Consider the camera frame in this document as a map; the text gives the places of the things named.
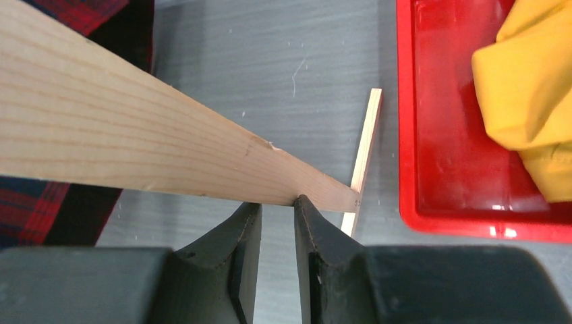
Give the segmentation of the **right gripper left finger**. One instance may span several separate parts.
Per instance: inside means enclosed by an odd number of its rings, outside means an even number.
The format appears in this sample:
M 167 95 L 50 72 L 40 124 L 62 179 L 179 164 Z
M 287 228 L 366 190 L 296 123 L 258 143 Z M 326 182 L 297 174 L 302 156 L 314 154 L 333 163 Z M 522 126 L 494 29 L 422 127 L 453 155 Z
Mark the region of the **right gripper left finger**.
M 179 250 L 1 252 L 2 323 L 251 323 L 262 207 L 247 203 Z

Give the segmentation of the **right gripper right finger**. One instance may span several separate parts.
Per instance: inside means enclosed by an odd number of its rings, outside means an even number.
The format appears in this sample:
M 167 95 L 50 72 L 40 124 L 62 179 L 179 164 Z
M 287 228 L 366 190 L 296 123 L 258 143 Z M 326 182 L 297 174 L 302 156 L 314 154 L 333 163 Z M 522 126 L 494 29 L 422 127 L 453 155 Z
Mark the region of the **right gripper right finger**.
M 543 266 L 510 246 L 363 246 L 294 203 L 304 323 L 570 323 Z

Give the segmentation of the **wooden clothes rack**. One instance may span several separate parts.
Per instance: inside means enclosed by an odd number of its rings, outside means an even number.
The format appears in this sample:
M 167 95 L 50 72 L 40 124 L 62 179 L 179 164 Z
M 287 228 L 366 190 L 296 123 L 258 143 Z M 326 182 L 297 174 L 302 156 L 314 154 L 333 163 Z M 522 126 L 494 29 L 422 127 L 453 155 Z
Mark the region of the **wooden clothes rack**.
M 1 2 L 1 174 L 290 206 L 305 194 L 352 234 L 382 90 L 351 185 L 275 147 L 23 1 Z

